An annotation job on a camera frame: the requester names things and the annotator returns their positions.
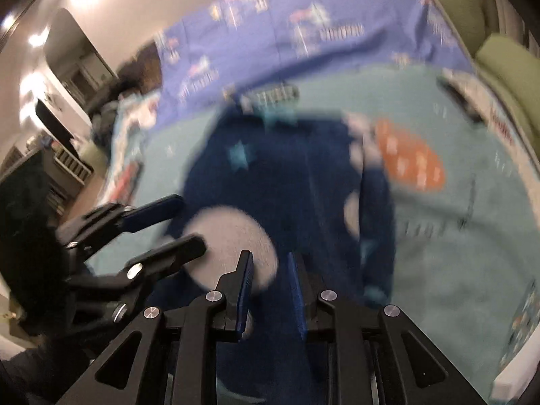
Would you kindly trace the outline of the navy fleece garment with stars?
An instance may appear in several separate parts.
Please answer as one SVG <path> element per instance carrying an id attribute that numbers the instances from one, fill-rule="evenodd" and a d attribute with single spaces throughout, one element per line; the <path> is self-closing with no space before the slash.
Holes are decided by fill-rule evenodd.
<path id="1" fill-rule="evenodd" d="M 194 159 L 185 209 L 166 240 L 201 235 L 206 254 L 157 284 L 148 302 L 180 308 L 214 289 L 242 251 L 254 263 L 247 337 L 217 350 L 221 404 L 319 404 L 290 257 L 355 303 L 390 301 L 395 207 L 374 124 L 357 113 L 277 120 L 226 109 Z"/>

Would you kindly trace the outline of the dark clothes pile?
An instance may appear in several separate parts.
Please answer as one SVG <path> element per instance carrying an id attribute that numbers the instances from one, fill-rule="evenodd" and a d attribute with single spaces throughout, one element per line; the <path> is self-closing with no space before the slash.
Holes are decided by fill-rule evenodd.
<path id="1" fill-rule="evenodd" d="M 116 78 L 107 82 L 93 97 L 87 108 L 91 121 L 91 140 L 103 152 L 111 152 L 113 128 L 122 95 L 148 94 L 162 85 L 162 72 L 157 45 L 146 43 L 116 71 Z"/>

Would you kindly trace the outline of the teal blanket with orange print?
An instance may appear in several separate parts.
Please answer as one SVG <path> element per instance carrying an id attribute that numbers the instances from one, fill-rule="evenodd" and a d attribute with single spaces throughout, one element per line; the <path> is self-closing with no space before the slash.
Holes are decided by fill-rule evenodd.
<path id="1" fill-rule="evenodd" d="M 194 159 L 230 107 L 268 125 L 340 113 L 374 124 L 395 207 L 388 303 L 487 398 L 501 362 L 535 329 L 539 280 L 539 177 L 491 91 L 466 72 L 420 65 L 267 85 L 165 128 L 133 132 L 129 149 L 144 164 L 135 205 L 182 196 Z M 117 272 L 171 241 L 164 234 L 172 221 L 123 235 L 91 268 Z"/>

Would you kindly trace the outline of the purple bedsheet with tree print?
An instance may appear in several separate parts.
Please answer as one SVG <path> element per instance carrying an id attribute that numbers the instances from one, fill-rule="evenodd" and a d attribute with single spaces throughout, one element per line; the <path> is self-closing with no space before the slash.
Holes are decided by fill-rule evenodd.
<path id="1" fill-rule="evenodd" d="M 375 63 L 471 71 L 434 0 L 214 0 L 156 39 L 165 127 L 228 96 Z"/>

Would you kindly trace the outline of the green pillow near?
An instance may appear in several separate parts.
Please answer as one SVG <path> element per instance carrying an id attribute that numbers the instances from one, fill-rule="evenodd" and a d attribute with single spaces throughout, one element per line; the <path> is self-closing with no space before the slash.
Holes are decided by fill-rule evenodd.
<path id="1" fill-rule="evenodd" d="M 510 37 L 491 34 L 475 55 L 485 79 L 491 77 L 517 103 L 515 121 L 539 151 L 539 59 Z"/>

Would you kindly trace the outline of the green pillow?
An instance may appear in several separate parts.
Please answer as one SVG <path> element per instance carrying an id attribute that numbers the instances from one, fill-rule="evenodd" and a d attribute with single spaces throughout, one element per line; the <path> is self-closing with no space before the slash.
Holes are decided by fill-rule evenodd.
<path id="1" fill-rule="evenodd" d="M 491 34 L 475 55 L 485 79 L 491 77 L 517 103 L 515 121 L 539 151 L 539 59 L 510 37 Z"/>
<path id="2" fill-rule="evenodd" d="M 459 33 L 459 37 L 474 56 L 487 37 L 485 15 L 480 0 L 438 0 Z"/>

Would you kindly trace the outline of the green pillow far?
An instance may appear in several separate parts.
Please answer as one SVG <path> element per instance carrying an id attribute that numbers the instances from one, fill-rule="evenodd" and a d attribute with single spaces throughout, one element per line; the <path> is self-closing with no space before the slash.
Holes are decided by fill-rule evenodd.
<path id="1" fill-rule="evenodd" d="M 480 0 L 438 0 L 459 33 L 459 37 L 474 56 L 487 37 L 485 15 Z"/>

